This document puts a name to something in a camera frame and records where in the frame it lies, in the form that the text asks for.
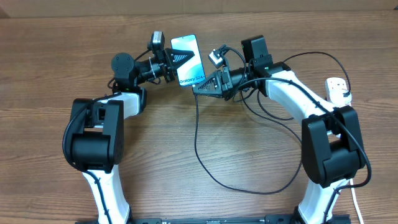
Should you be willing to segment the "Samsung Galaxy smartphone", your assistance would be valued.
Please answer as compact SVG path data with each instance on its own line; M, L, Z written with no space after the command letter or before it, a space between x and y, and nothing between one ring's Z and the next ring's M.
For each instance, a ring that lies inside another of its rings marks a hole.
M178 82L180 86L196 85L205 78L205 71L201 61L195 34L181 36L170 41L174 50L192 51L194 56L177 69Z

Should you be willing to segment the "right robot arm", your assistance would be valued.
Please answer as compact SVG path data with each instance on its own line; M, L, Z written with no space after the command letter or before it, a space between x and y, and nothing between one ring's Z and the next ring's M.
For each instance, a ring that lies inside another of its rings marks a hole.
M216 67L193 87L195 96L231 99L252 88L278 102L302 128L301 166L309 181L303 200L291 215L267 215L266 223L350 223L332 210L344 189L360 188L372 170L364 151L357 112L349 105L324 100L295 76L285 62L273 62L263 36L241 42L244 67L231 70L222 45L209 54Z

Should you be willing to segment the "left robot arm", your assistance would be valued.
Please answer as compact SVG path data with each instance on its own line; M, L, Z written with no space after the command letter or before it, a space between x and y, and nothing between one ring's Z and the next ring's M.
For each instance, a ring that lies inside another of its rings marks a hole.
M133 223L130 205L124 197L119 163L124 151L124 120L141 114L147 92L140 85L164 77L175 79L177 69L191 61L188 50L160 49L138 61L127 53L111 61L114 72L112 94L96 99L77 98L62 141L66 161L83 173L98 209L96 223Z

